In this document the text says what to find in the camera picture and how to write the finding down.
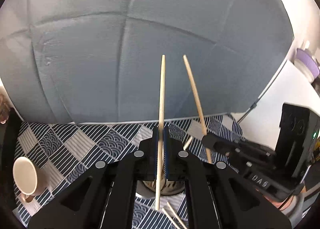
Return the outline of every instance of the mug handle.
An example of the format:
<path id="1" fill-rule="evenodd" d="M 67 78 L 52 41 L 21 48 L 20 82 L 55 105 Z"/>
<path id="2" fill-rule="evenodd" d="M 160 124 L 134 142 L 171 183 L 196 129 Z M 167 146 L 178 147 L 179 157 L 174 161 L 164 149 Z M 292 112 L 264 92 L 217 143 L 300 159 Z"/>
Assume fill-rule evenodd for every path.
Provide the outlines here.
<path id="1" fill-rule="evenodd" d="M 26 194 L 21 193 L 21 198 L 22 198 L 22 200 L 23 200 L 24 202 L 26 202 L 26 203 L 30 203 L 30 202 L 33 200 L 34 197 L 35 197 L 35 196 L 26 195 Z"/>

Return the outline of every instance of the wooden chopstick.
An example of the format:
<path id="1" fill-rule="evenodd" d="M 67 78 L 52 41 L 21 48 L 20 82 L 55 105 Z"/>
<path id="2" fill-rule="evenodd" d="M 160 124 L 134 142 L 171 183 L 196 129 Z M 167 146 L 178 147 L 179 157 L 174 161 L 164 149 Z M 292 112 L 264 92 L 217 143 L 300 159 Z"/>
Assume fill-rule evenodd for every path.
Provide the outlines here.
<path id="1" fill-rule="evenodd" d="M 186 144 L 183 146 L 183 149 L 184 149 L 184 150 L 188 149 L 189 145 L 190 145 L 191 142 L 192 142 L 192 139 L 193 139 L 193 137 L 190 136 L 189 139 L 187 140 Z"/>
<path id="2" fill-rule="evenodd" d="M 201 103 L 200 103 L 200 99 L 199 99 L 198 90 L 197 90 L 196 83 L 195 83 L 195 80 L 192 75 L 191 67 L 190 67 L 190 64 L 189 64 L 189 61 L 188 61 L 188 58 L 186 55 L 183 56 L 183 61 L 186 66 L 186 70 L 188 73 L 188 77 L 189 77 L 192 92 L 193 92 L 193 96 L 195 98 L 195 102 L 196 102 L 196 106 L 197 106 L 197 110 L 198 110 L 198 114 L 199 114 L 199 118 L 200 118 L 200 124 L 202 126 L 202 133 L 203 133 L 203 135 L 207 135 L 207 127 L 205 126 L 205 122 L 204 122 L 204 116 L 203 116 L 203 112 L 202 112 L 202 107 L 201 107 Z M 207 154 L 208 162 L 212 163 L 210 149 L 206 148 L 205 152 Z"/>
<path id="3" fill-rule="evenodd" d="M 179 223 L 182 225 L 182 227 L 184 229 L 188 229 L 185 224 L 182 222 L 182 220 L 180 219 L 180 217 L 177 215 L 177 213 L 173 210 L 172 206 L 170 205 L 169 202 L 167 202 L 168 207 L 170 208 L 171 212 L 174 214 L 174 216 L 177 218 L 177 220 L 179 221 Z"/>
<path id="4" fill-rule="evenodd" d="M 163 166 L 163 126 L 164 126 L 164 85 L 165 85 L 165 56 L 162 55 L 160 74 L 160 102 L 159 102 L 159 141 L 157 156 L 157 176 L 156 176 L 156 210 L 160 209 L 160 191 Z"/>
<path id="5" fill-rule="evenodd" d="M 180 229 L 180 227 L 176 224 L 176 222 L 171 218 L 171 216 L 169 216 L 169 214 L 167 213 L 167 211 L 163 208 L 162 212 L 164 212 L 164 214 L 167 216 L 167 218 L 169 218 L 169 220 L 171 221 L 171 223 L 173 223 L 173 225 L 177 228 Z"/>

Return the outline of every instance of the white wall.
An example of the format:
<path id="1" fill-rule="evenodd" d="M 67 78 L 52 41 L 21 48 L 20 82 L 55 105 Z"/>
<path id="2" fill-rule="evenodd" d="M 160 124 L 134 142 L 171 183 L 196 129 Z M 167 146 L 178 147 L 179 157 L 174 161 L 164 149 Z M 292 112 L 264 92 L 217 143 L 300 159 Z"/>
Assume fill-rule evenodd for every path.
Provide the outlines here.
<path id="1" fill-rule="evenodd" d="M 312 50 L 317 48 L 320 10 L 314 0 L 282 0 L 282 2 L 294 33 L 294 40 L 286 56 L 286 59 L 292 60 L 296 49 L 307 40 L 310 41 Z M 308 107 L 320 115 L 319 96 L 305 76 L 290 61 L 284 64 L 275 81 L 257 103 L 257 107 L 241 122 L 244 136 L 274 149 L 280 132 L 279 123 L 284 102 Z"/>

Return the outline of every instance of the table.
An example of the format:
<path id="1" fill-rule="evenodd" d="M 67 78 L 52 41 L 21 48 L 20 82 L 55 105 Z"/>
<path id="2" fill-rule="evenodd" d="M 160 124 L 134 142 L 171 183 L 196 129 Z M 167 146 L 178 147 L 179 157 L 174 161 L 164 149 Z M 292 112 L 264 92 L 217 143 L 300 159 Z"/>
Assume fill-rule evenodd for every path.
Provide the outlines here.
<path id="1" fill-rule="evenodd" d="M 170 137 L 183 141 L 195 134 L 195 122 L 199 118 L 166 120 Z M 243 137 L 242 129 L 230 114 L 207 116 L 205 123 L 209 132 L 225 139 Z M 39 124 L 23 122 L 18 135 L 14 159 L 28 157 L 47 176 L 44 193 L 31 203 L 22 203 L 20 191 L 14 184 L 14 193 L 19 215 L 26 226 L 40 208 L 50 202 L 59 192 L 68 187 L 97 160 L 107 163 L 118 161 L 138 149 L 141 140 L 150 138 L 157 122 L 131 122 L 121 124 Z M 207 162 L 201 138 L 193 138 L 189 151 Z M 228 163 L 225 156 L 212 152 L 213 162 Z M 185 194 L 161 197 L 160 207 L 167 201 L 177 214 L 188 220 Z M 153 199 L 136 197 L 132 228 L 173 228 L 169 219 L 154 209 Z"/>

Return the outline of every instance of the silver screw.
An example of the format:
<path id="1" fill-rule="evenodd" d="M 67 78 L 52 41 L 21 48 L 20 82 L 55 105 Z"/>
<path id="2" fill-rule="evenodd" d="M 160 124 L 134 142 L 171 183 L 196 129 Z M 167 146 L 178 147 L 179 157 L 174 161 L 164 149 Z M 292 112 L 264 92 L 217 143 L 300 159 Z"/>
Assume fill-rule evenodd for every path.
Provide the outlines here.
<path id="1" fill-rule="evenodd" d="M 185 158 L 185 157 L 187 157 L 189 154 L 188 154 L 188 152 L 186 152 L 186 151 L 180 151 L 180 152 L 178 152 L 178 155 L 179 155 L 181 158 Z"/>
<path id="2" fill-rule="evenodd" d="M 226 168 L 227 165 L 224 162 L 217 162 L 216 166 L 217 166 L 218 169 L 222 169 L 223 170 L 223 169 Z"/>
<path id="3" fill-rule="evenodd" d="M 104 161 L 96 162 L 96 168 L 98 168 L 98 169 L 102 169 L 105 165 L 106 165 L 106 163 Z"/>
<path id="4" fill-rule="evenodd" d="M 144 155 L 144 152 L 143 151 L 135 151 L 133 155 L 136 157 L 142 157 Z"/>

